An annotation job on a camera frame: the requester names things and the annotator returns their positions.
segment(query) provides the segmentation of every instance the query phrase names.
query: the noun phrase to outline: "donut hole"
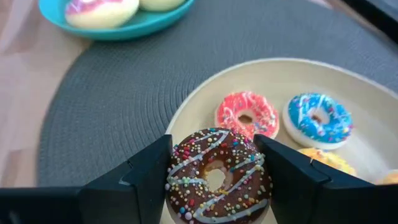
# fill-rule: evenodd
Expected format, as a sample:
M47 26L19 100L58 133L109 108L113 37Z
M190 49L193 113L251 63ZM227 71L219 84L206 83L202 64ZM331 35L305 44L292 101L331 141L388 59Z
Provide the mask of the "donut hole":
M223 186L225 174L220 169L213 169L206 175L208 188L210 191L216 191Z
M242 111L239 113L238 121L243 124L251 124L254 122L254 114L251 111Z
M253 119L246 114L243 114L240 117L238 117L238 120L244 124L250 124L253 122Z
M328 124L330 122L329 114L322 108L311 109L308 116L318 124Z
M204 179L209 190L216 191L220 188L227 190L232 183L233 174L228 172L221 160L215 160L205 167Z

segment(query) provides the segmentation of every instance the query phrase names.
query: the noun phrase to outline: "beige plate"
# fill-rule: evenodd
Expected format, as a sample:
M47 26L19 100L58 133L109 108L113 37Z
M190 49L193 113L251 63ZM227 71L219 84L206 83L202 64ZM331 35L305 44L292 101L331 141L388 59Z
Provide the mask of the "beige plate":
M347 144L335 152L346 159L360 178L375 182L398 168L398 96L356 73L321 62L272 58L228 68L203 82L174 114L167 134L178 144L199 129L214 126L214 111L231 92L251 90L267 97L281 111L294 95L326 93L352 112L355 129ZM283 124L276 140L293 149L301 147L287 135ZM174 224L164 208L162 224ZM276 223L270 210L263 223Z

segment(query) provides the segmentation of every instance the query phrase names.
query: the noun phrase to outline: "yellow donut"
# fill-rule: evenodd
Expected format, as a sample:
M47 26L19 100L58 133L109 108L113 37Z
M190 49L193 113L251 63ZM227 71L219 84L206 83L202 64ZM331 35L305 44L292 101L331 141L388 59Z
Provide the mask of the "yellow donut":
M398 170L390 172L381 180L380 184L398 184Z
M344 159L332 152L323 152L322 150L315 148L300 149L298 150L302 154L316 159L321 163L324 163L330 167L345 172L346 174L356 176L356 171L351 167Z

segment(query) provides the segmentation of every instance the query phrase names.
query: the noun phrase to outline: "plate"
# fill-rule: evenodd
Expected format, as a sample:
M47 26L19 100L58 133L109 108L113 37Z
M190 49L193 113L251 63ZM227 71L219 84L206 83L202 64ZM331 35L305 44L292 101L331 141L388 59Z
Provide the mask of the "plate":
M376 182L398 168L398 96L361 75L333 65L296 58L245 62L212 76L196 88L174 114L167 130L174 144L199 129L214 126L214 111L231 92L251 90L264 95L278 109L294 95L315 91L337 99L352 112L354 130L347 144L334 152L346 159L359 178ZM283 123L276 140L301 147L287 135ZM162 224L174 223L164 207ZM263 223L276 220L270 210Z
M126 40L141 37L162 30L177 22L195 0L186 0L184 4L168 12L147 12L138 10L134 17L123 26L115 29L79 29L70 26L65 19L65 6L70 0L40 0L42 15L59 28L92 40Z

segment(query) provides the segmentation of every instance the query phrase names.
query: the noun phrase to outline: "round woven placemat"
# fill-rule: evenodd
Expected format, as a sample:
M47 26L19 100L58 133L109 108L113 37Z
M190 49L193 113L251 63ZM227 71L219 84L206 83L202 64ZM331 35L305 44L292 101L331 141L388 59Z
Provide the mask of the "round woven placemat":
M77 59L45 119L39 185L95 179L161 136L202 81L266 57L328 62L398 90L396 49L340 12L299 0L197 1L163 32L97 42Z

